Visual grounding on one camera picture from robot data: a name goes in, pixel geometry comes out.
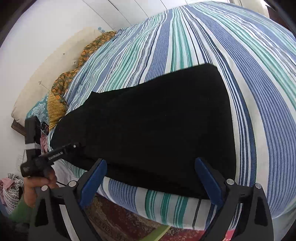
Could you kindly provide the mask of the green sleeve left forearm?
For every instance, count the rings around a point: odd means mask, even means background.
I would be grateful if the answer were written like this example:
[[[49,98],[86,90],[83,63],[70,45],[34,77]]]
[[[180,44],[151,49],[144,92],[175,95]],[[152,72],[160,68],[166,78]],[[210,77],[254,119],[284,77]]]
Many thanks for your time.
[[[30,223],[33,209],[21,197],[17,206],[9,215],[9,219],[16,223]]]

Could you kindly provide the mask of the left hand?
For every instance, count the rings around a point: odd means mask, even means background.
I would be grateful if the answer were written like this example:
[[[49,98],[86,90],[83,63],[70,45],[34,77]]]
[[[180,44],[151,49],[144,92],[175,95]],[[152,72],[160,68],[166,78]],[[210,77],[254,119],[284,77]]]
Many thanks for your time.
[[[37,187],[48,186],[58,188],[57,177],[52,167],[46,169],[46,177],[25,177],[23,186],[23,200],[27,206],[33,208],[37,199]]]

